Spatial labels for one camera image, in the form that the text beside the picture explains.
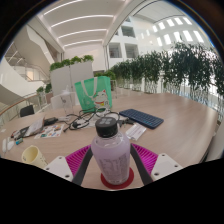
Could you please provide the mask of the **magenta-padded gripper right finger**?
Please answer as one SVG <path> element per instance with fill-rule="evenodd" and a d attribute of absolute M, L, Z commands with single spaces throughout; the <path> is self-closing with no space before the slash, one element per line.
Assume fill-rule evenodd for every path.
<path fill-rule="evenodd" d="M 156 154 L 132 143 L 131 155 L 137 166 L 143 185 L 147 185 L 182 169 L 182 166 L 166 153 Z"/>

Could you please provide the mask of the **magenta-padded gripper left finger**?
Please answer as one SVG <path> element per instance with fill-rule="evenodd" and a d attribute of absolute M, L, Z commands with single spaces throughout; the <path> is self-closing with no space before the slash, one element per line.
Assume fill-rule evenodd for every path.
<path fill-rule="evenodd" d="M 44 170 L 80 186 L 92 156 L 91 146 L 87 145 L 66 157 L 56 157 Z"/>

